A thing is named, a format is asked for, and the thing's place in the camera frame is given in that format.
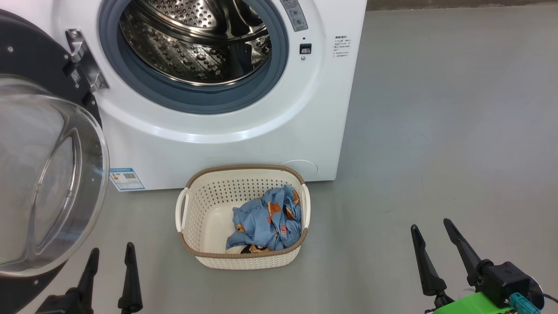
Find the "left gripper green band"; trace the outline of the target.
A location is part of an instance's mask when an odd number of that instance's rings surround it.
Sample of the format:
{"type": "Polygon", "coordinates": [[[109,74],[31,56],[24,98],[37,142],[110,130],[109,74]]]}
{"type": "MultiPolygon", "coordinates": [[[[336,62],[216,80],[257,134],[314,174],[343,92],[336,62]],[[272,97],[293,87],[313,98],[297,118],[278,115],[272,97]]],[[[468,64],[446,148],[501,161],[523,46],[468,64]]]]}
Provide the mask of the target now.
{"type": "MultiPolygon", "coordinates": [[[[35,311],[36,314],[93,314],[91,304],[94,278],[99,266],[99,248],[93,248],[86,263],[78,292],[70,291],[63,295],[49,295],[35,311]]],[[[126,247],[124,264],[127,267],[124,278],[123,294],[118,300],[118,308],[122,314],[134,314],[142,310],[142,293],[138,274],[137,256],[134,244],[129,242],[126,247]]]]}

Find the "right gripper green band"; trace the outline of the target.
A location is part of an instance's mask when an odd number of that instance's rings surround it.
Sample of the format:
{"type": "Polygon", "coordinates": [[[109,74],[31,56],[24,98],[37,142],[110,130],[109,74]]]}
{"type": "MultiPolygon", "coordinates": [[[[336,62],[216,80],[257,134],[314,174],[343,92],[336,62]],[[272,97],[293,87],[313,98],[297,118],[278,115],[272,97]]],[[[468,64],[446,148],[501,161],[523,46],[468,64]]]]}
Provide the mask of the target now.
{"type": "Polygon", "coordinates": [[[480,290],[460,300],[446,293],[447,285],[439,277],[426,251],[426,243],[417,225],[411,226],[422,293],[434,297],[434,309],[427,314],[540,314],[544,293],[535,288],[536,280],[511,262],[498,266],[489,259],[480,259],[451,219],[444,219],[450,241],[457,247],[467,272],[469,286],[480,290]]]}

